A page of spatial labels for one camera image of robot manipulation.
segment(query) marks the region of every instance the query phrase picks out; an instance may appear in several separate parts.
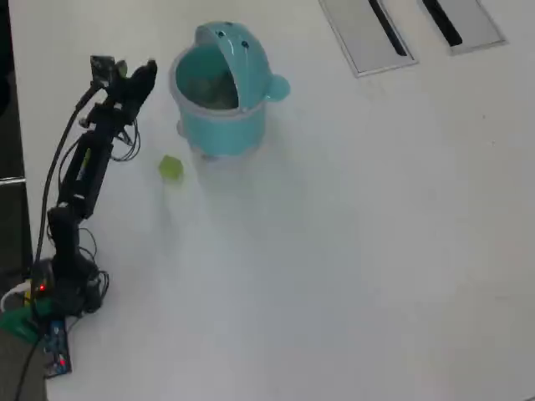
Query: cable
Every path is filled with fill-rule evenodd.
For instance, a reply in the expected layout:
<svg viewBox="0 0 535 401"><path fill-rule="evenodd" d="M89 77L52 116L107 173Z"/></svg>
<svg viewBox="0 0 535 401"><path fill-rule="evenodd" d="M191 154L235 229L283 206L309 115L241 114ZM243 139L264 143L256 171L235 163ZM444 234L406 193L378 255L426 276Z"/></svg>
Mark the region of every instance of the cable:
<svg viewBox="0 0 535 401"><path fill-rule="evenodd" d="M73 329L73 327L76 325L76 323L78 323L80 320L82 320L82 317L84 317L84 315L76 317L76 320L74 320L74 322L70 323L69 328L67 328L67 332L66 332L67 334L69 334L69 332Z"/></svg>
<svg viewBox="0 0 535 401"><path fill-rule="evenodd" d="M83 246L79 246L78 249L80 251L84 251L85 253L87 253L89 257L91 258L91 261L94 263L94 255L91 252L89 252L89 249L84 248Z"/></svg>
<svg viewBox="0 0 535 401"><path fill-rule="evenodd" d="M100 291L100 301L103 301L108 293L108 288L110 287L110 275L106 270L99 270L99 274L104 278L104 286Z"/></svg>
<svg viewBox="0 0 535 401"><path fill-rule="evenodd" d="M85 105L91 100L91 98L93 98L93 96L98 91L99 91L99 87L94 84L91 84L89 89L82 95L79 102L76 104L76 107L74 108L74 112L70 116L69 122L67 123L67 126L65 127L65 131L63 132L63 135L61 136L61 139L59 140L58 146L56 148L56 151L54 152L52 163L50 164L50 167L48 168L47 179L44 182L43 201L41 203L41 223L39 224L39 237L38 237L37 250L35 251L35 260L34 260L34 262L36 263L39 262L39 260L41 259L41 251L43 250L44 222L46 220L46 214L47 214L48 192L50 191L50 181L52 181L52 176L54 175L56 164L58 164L59 154L61 153L61 149L65 145L67 136L69 135L70 130L73 128L74 121L76 120L76 117L78 116L79 112L82 111Z"/></svg>
<svg viewBox="0 0 535 401"><path fill-rule="evenodd" d="M26 378L26 374L28 373L28 368L30 366L30 362L32 362L32 357L35 354L35 350L37 349L37 346L39 343L41 343L41 339L43 337L39 336L37 341L33 343L32 349L30 349L30 352L28 353L28 356L26 357L26 360L24 361L23 370L20 373L20 377L18 379L18 385L17 385L17 391L15 393L15 398L13 401L19 401L21 392L23 391L23 385L24 385L24 379Z"/></svg>
<svg viewBox="0 0 535 401"><path fill-rule="evenodd" d="M21 282L17 286L13 287L11 290L3 294L2 299L0 299L0 312L6 311L6 300L13 294L19 294L21 292L29 291L32 288L32 283L30 281Z"/></svg>
<svg viewBox="0 0 535 401"><path fill-rule="evenodd" d="M137 119L134 120L134 142L130 145L130 149L122 156L111 156L113 161L125 162L133 160L141 149L141 135L137 125Z"/></svg>
<svg viewBox="0 0 535 401"><path fill-rule="evenodd" d="M94 235L93 233L91 232L91 230L87 227L80 227L78 229L78 231L87 231L87 233L89 234L89 236L91 237L91 240L93 240L93 245L94 245L94 252L91 254L93 255L93 258L95 258L97 256L97 253L99 252L99 248L97 247L97 240L94 239Z"/></svg>

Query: small green object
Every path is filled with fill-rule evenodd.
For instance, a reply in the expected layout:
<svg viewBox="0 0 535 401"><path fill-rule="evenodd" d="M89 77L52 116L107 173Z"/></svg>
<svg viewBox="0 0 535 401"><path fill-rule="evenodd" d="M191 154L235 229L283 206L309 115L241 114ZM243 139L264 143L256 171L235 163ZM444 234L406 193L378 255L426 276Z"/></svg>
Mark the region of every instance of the small green object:
<svg viewBox="0 0 535 401"><path fill-rule="evenodd" d="M161 178L177 181L184 175L182 162L175 157L165 155L158 166Z"/></svg>

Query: white table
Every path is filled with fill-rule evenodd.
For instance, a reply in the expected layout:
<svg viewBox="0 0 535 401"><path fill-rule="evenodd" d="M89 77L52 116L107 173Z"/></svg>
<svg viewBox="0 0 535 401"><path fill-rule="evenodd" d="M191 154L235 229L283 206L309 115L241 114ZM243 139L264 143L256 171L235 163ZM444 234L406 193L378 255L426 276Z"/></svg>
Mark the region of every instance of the white table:
<svg viewBox="0 0 535 401"><path fill-rule="evenodd" d="M357 80L315 0L12 1L34 237L90 54L160 65L143 149L88 222L110 292L50 401L534 395L535 3L484 3L510 43L450 57L414 0L387 1L420 64ZM293 88L222 165L176 134L167 83L213 19L248 25Z"/></svg>

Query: teal container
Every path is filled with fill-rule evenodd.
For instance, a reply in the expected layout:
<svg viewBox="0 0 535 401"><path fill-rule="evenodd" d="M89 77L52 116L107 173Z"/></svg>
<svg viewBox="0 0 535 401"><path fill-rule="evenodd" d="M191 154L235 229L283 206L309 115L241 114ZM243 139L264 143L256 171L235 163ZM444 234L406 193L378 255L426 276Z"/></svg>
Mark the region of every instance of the teal container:
<svg viewBox="0 0 535 401"><path fill-rule="evenodd" d="M179 131L208 156L240 155L262 142L267 101L290 92L258 40L239 23L208 23L171 67Z"/></svg>

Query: gray panel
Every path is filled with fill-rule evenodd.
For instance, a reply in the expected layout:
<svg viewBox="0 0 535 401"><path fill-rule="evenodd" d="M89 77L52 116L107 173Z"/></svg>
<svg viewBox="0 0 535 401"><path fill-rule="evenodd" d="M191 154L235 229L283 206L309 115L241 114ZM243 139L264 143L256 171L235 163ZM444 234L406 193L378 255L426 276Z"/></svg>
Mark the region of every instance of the gray panel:
<svg viewBox="0 0 535 401"><path fill-rule="evenodd" d="M433 15L430 11L430 3L433 1L440 4L447 19L458 32L462 43L448 43L453 54L466 53L479 48L505 43L505 38L497 25L492 21L487 10L481 5L479 0L420 0L420 4L426 10L431 19L438 27L438 32L447 40L444 29L441 28L440 17Z"/></svg>
<svg viewBox="0 0 535 401"><path fill-rule="evenodd" d="M416 63L381 2L319 2L356 76Z"/></svg>

